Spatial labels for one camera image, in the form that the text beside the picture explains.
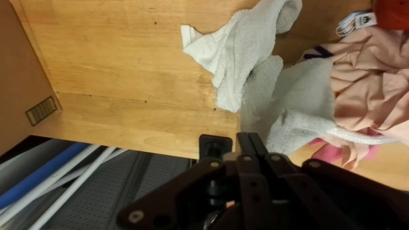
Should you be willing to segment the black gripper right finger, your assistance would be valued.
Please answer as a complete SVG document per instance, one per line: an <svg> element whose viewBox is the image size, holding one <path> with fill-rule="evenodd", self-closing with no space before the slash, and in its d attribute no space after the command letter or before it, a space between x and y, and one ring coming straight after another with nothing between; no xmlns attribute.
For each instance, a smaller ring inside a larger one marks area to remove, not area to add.
<svg viewBox="0 0 409 230"><path fill-rule="evenodd" d="M240 151L244 155L255 155L260 157L265 157L269 151L265 147L262 139L257 133L238 133L237 134Z"/></svg>

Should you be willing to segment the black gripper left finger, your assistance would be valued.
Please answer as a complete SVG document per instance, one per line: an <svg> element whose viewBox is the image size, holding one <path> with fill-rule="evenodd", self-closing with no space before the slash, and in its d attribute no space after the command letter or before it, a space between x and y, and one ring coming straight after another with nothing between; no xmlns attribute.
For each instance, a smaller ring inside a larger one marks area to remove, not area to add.
<svg viewBox="0 0 409 230"><path fill-rule="evenodd" d="M223 161L226 153L233 151L233 139L229 137L201 134L200 136L200 162L207 160Z"/></svg>

